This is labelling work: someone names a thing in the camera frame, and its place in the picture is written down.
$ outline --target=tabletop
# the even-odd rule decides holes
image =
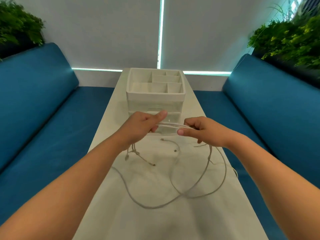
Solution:
[[[129,69],[124,69],[118,80],[89,151],[112,135],[128,118],[128,72]],[[185,86],[182,122],[188,117],[205,116],[187,80]],[[161,141],[161,138],[175,143]],[[125,161],[126,152],[119,154],[113,166],[122,173],[137,201],[146,206],[161,205],[178,195],[168,177],[177,157],[172,181],[180,191],[189,189],[204,170],[209,146],[194,147],[196,144],[195,139],[178,135],[146,136],[136,148],[144,158],[155,163],[155,167],[133,153]],[[190,195],[206,194],[221,184],[225,166],[218,150],[227,164],[226,179],[218,191],[196,199],[182,196],[155,210],[134,203],[120,175],[110,169],[73,239],[268,239],[222,148],[212,149],[214,165],[209,165]]]

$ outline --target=blue bench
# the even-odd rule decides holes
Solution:
[[[0,225],[87,152],[113,88],[79,82],[53,43],[0,62]]]
[[[320,187],[320,90],[244,55],[222,92],[195,91],[207,117],[238,131]],[[286,239],[238,158],[224,149],[268,238]]]

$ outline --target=blue backrest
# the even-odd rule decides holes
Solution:
[[[223,91],[277,158],[320,187],[320,90],[244,55]]]
[[[0,62],[0,170],[78,84],[54,43]]]

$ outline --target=hand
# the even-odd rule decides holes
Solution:
[[[155,132],[158,129],[156,124],[163,121],[167,114],[165,110],[156,115],[135,112],[112,136],[121,144],[121,149],[124,151],[144,138],[147,133]]]
[[[180,136],[189,136],[198,139],[198,143],[202,141],[215,146],[227,148],[234,135],[237,133],[218,122],[207,117],[194,117],[184,120],[184,124],[194,129],[178,129]]]

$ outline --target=white baseboard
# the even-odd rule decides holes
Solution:
[[[79,86],[114,88],[121,72],[74,70]],[[221,91],[227,76],[186,75],[193,90]]]

